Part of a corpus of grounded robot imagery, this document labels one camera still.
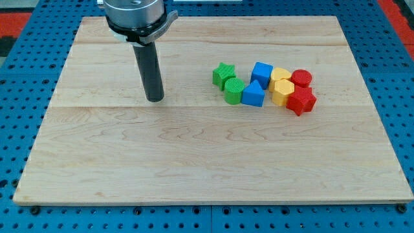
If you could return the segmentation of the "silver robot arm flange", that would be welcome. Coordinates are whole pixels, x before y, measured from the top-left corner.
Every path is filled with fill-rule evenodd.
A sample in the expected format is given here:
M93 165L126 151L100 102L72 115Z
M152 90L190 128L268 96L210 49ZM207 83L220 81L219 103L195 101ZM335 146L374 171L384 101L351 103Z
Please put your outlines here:
M97 5L105 11L114 37L137 47L158 40L178 19L178 12L168 12L163 0L97 0Z

